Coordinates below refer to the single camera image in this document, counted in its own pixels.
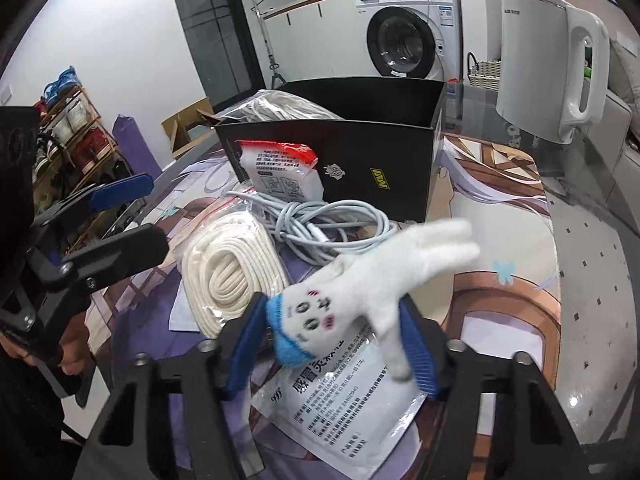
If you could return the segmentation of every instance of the red shoe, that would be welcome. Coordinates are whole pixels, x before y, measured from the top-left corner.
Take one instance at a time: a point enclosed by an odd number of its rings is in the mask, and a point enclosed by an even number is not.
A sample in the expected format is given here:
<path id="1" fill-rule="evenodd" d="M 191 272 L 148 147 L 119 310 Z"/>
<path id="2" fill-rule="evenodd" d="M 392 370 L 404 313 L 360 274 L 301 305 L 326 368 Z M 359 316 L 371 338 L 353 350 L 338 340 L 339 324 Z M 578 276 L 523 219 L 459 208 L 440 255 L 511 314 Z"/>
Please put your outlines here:
<path id="1" fill-rule="evenodd" d="M 87 145 L 91 147 L 95 158 L 98 160 L 107 155 L 111 149 L 111 145 L 109 144 L 107 137 L 100 128 L 92 128 L 89 130 L 84 140 L 87 142 Z"/>
<path id="2" fill-rule="evenodd" d="M 44 97 L 41 97 L 40 101 L 38 101 L 33 106 L 36 107 L 40 112 L 40 118 L 43 118 L 45 115 L 47 115 L 47 105 L 44 102 Z"/>
<path id="3" fill-rule="evenodd" d="M 94 154 L 88 141 L 88 137 L 85 137 L 78 142 L 78 145 L 71 155 L 76 168 L 81 170 L 83 174 L 89 173 L 94 166 Z"/>

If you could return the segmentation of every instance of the anime print tablecloth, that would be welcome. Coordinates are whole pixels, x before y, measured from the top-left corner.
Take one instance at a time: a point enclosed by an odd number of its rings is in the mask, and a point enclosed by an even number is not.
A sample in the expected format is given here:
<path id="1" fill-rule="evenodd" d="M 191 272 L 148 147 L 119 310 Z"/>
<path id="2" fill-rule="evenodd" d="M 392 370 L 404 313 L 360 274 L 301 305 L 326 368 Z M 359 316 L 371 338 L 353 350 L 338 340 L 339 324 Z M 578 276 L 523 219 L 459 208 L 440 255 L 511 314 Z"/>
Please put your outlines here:
<path id="1" fill-rule="evenodd" d="M 528 351 L 554 386 L 560 341 L 560 293 L 556 247 L 546 197 L 533 160 L 523 152 L 488 142 L 447 136 L 428 219 L 462 217 L 473 224 L 482 255 L 466 269 L 441 274 L 412 291 L 418 309 L 437 320 L 451 337 L 476 351 L 510 357 Z M 223 153 L 188 168 L 145 222 L 169 238 L 192 226 L 205 209 L 216 207 L 238 183 Z M 291 277 L 309 267 L 283 253 Z M 168 319 L 180 283 L 175 264 L 141 273 L 103 291 L 103 308 L 117 313 L 113 327 L 114 375 L 137 352 L 162 358 L 186 352 L 199 333 L 170 332 Z M 251 395 L 277 371 L 270 355 L 260 359 L 244 395 L 225 406 L 228 425 L 244 466 L 255 478 L 342 479 L 250 407 Z M 491 442 L 494 398 L 484 394 L 478 423 L 473 476 L 482 478 Z M 190 458 L 182 424 L 180 396 L 172 396 L 172 426 L 178 464 Z M 440 416 L 439 402 L 423 404 L 376 479 L 412 479 L 424 463 Z"/>

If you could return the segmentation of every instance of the light blue ribbon print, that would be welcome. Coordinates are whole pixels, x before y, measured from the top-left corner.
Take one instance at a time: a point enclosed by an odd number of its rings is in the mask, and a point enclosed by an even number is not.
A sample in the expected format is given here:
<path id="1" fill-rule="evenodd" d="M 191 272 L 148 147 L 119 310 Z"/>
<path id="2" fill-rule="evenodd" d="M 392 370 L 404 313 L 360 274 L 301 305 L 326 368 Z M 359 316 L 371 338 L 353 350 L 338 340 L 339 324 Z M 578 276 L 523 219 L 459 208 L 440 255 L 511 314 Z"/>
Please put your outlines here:
<path id="1" fill-rule="evenodd" d="M 498 282 L 501 285 L 513 285 L 513 273 L 516 271 L 516 264 L 513 262 L 502 263 L 494 260 L 494 270 L 498 273 Z"/>

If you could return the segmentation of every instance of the floor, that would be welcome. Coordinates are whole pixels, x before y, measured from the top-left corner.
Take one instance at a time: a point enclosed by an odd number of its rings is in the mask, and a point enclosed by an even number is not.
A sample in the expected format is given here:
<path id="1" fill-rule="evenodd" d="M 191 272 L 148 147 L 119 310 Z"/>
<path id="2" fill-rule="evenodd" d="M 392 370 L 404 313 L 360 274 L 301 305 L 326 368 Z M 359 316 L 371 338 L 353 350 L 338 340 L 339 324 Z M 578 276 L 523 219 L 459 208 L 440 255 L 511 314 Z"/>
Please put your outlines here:
<path id="1" fill-rule="evenodd" d="M 84 410 L 76 404 L 75 397 L 62 399 L 62 407 L 65 410 L 65 424 L 82 436 L 88 437 L 108 397 L 109 389 L 102 378 L 102 373 L 96 368 L 89 400 Z"/>

